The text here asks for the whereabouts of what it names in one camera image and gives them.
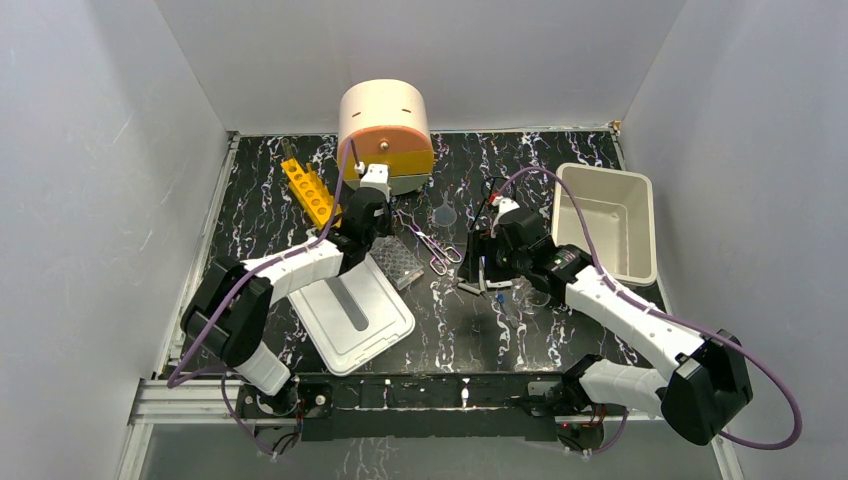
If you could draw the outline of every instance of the rectangular container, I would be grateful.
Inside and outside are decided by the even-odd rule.
[[[620,282],[650,285],[657,279],[654,195],[638,173],[566,163],[557,169],[583,211],[601,264]],[[557,184],[551,235],[557,245],[589,251],[577,211]]]

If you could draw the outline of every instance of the metal frame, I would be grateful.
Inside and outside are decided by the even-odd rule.
[[[521,132],[521,131],[609,131],[613,133],[613,144],[618,156],[619,164],[622,170],[626,170],[624,154],[618,143],[618,136],[611,124],[593,125],[593,126],[550,126],[550,127],[526,127],[526,128],[507,128],[486,130],[487,132]],[[434,130],[432,133],[475,133],[476,131],[460,131],[460,130]],[[196,256],[192,263],[191,270],[186,279],[185,288],[183,290],[180,307],[173,319],[171,333],[165,343],[165,348],[160,355],[160,361],[157,363],[159,372],[161,372],[169,362],[178,359],[182,350],[184,334],[179,329],[179,317],[182,310],[185,308],[191,292],[197,287],[200,281],[200,276],[203,273],[206,256],[209,253],[212,242],[212,234],[214,226],[217,224],[218,214],[220,213],[221,204],[223,203],[224,193],[227,188],[230,172],[232,171],[235,162],[238,144],[243,137],[258,137],[258,136],[274,136],[266,134],[250,134],[241,135],[238,132],[233,132],[230,138],[230,143],[227,151],[224,164],[221,167],[221,173],[218,178],[218,184],[212,197],[209,211],[206,215],[206,220],[198,240]],[[660,275],[657,276],[657,283],[660,289],[660,295],[666,305],[667,310],[671,313],[671,306],[668,302],[666,290]],[[238,398],[238,392],[242,383],[236,379],[232,379],[227,383],[228,396],[235,401]],[[609,417],[606,421],[620,421],[621,417]],[[585,417],[567,416],[555,417],[554,421],[559,423],[567,423],[568,421],[581,421]],[[229,416],[224,403],[221,401],[221,383],[218,380],[190,380],[180,388],[168,389],[166,382],[163,380],[145,380],[139,385],[138,393],[133,404],[132,413],[129,418],[129,434],[122,454],[121,464],[118,470],[117,478],[119,480],[136,480],[140,478],[144,461],[147,455],[147,449],[150,444],[153,427],[157,424],[221,424],[231,423],[233,420]],[[642,412],[633,412],[628,421],[662,421],[654,417],[650,417]],[[292,419],[267,418],[260,420],[251,420],[250,425],[260,426],[279,426],[279,425],[294,425]],[[711,443],[713,452],[716,456],[716,461],[719,466],[722,478],[725,480],[742,480],[743,474],[736,458],[736,453],[731,442],[724,441],[717,437]]]

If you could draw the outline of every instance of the scissors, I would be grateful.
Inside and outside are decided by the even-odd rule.
[[[459,253],[459,250],[454,247],[442,248],[441,245],[439,245],[439,242],[421,230],[421,227],[415,223],[412,215],[404,212],[396,213],[398,214],[398,217],[401,215],[409,217],[409,224],[407,224],[407,227],[413,234],[415,234],[418,240],[427,247],[427,250],[430,250],[430,253],[433,254],[433,258],[430,259],[430,268],[436,272],[436,275],[441,276],[448,273],[448,267],[451,263],[462,262],[462,254]]]

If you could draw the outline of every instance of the gray strip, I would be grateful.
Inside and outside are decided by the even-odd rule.
[[[350,294],[341,279],[339,277],[331,277],[324,281],[327,282],[330,291],[336,296],[336,300],[339,301],[339,305],[344,309],[347,318],[353,324],[353,328],[359,332],[365,331],[368,328],[368,318],[365,317],[362,309],[356,304],[356,300],[353,299],[353,295]]]

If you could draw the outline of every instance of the gray floor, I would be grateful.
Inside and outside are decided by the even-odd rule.
[[[614,423],[607,424],[612,430]],[[142,478],[153,479],[720,479],[710,447],[660,421],[630,422],[586,461],[519,438],[364,438],[303,443],[271,463],[231,425],[158,425]]]

